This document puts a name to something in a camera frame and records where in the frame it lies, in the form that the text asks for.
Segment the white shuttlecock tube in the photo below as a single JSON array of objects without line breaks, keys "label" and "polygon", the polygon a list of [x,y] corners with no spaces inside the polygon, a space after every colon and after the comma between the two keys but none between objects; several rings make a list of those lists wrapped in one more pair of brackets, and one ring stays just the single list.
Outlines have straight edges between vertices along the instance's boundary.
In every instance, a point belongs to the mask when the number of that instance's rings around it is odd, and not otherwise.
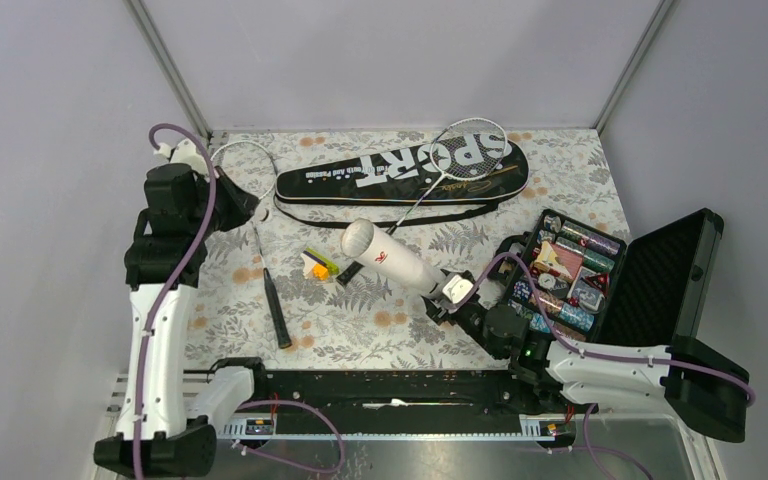
[{"label": "white shuttlecock tube", "polygon": [[342,286],[347,286],[365,267],[420,292],[426,298],[441,294],[446,274],[367,219],[358,219],[346,228],[341,237],[341,249],[353,260],[337,276],[337,282]]}]

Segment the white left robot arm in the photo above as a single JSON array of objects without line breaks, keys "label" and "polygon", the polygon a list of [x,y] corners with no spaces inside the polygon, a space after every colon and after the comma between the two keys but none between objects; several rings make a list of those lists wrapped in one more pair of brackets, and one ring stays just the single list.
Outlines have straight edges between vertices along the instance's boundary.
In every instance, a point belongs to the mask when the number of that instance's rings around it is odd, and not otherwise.
[{"label": "white left robot arm", "polygon": [[259,199],[220,168],[215,179],[184,163],[150,170],[147,206],[126,251],[131,353],[122,411],[112,436],[94,446],[97,466],[128,478],[198,478],[212,469],[218,433],[237,407],[256,411],[270,385],[256,360],[231,360],[187,405],[188,315],[197,296],[205,241],[247,223]]}]

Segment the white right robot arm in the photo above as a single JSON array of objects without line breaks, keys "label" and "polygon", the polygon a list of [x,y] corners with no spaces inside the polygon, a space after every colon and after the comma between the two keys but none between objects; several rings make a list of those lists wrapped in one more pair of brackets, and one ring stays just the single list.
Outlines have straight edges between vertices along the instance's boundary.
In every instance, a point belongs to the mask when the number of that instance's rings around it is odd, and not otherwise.
[{"label": "white right robot arm", "polygon": [[707,437],[730,443],[746,437],[755,399],[748,372],[693,336],[655,346],[576,341],[556,329],[531,329],[512,306],[484,308],[466,274],[431,268],[411,285],[432,320],[460,326],[492,357],[508,361],[543,410],[557,412],[568,403],[665,410]]}]

